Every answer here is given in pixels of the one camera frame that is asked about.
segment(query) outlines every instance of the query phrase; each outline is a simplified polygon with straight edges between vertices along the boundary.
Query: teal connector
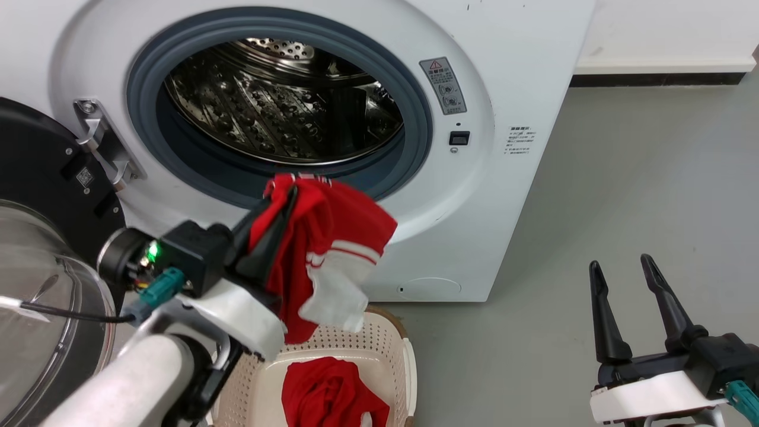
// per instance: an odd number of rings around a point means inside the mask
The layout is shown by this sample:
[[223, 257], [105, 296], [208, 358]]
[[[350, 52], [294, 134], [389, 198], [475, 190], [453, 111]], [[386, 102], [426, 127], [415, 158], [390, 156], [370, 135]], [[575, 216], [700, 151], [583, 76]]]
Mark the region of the teal connector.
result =
[[743, 381], [727, 384], [725, 398], [754, 427], [759, 427], [759, 397]]
[[161, 273], [146, 289], [140, 291], [140, 301], [150, 308], [158, 308], [174, 295], [182, 291], [184, 273], [178, 268], [169, 267]]

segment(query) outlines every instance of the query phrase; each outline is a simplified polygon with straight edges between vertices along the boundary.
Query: green led light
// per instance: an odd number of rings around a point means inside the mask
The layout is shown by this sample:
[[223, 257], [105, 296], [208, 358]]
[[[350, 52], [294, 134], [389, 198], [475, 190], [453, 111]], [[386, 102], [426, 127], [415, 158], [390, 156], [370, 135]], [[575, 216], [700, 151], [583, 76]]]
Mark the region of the green led light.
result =
[[155, 262], [158, 255], [161, 253], [161, 248], [158, 246], [158, 242], [150, 243], [150, 247], [147, 249], [147, 259], [150, 262]]

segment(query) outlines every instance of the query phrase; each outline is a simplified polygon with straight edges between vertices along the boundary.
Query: black cable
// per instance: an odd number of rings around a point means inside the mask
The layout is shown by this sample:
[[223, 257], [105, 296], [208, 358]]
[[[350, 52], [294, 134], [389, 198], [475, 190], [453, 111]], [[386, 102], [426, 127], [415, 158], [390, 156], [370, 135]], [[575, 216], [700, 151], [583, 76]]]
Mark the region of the black cable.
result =
[[99, 321], [102, 323], [127, 323], [134, 320], [134, 315], [125, 316], [103, 316], [103, 315], [91, 315], [89, 313], [72, 312], [69, 310], [63, 310], [61, 308], [50, 307], [47, 305], [36, 304], [35, 302], [22, 302], [21, 308], [31, 310], [33, 312], [44, 313], [46, 315], [61, 316], [64, 318], [72, 318], [84, 321]]

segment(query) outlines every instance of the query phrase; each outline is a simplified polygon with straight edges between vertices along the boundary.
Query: door hinge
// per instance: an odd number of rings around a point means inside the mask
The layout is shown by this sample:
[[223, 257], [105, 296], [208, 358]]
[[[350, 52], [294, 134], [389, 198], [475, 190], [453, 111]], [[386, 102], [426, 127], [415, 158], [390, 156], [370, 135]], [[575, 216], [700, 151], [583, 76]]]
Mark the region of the door hinge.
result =
[[123, 190], [133, 179], [145, 178], [145, 172], [113, 131], [97, 100], [75, 100], [74, 111], [87, 132], [77, 143], [97, 158], [116, 191]]

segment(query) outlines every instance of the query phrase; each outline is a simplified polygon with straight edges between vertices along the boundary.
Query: beige plastic basket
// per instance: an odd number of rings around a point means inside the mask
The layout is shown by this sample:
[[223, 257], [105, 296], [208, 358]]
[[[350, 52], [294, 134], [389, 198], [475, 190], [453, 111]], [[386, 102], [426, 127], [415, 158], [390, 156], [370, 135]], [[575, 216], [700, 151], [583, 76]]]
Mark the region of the beige plastic basket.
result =
[[213, 425], [287, 427], [281, 401], [287, 367], [326, 356], [358, 366], [361, 380], [390, 406], [387, 427], [413, 426], [417, 403], [414, 349], [401, 322], [371, 306], [357, 334], [319, 327], [306, 343], [285, 346], [274, 362], [259, 363], [254, 357], [243, 356], [219, 396]]

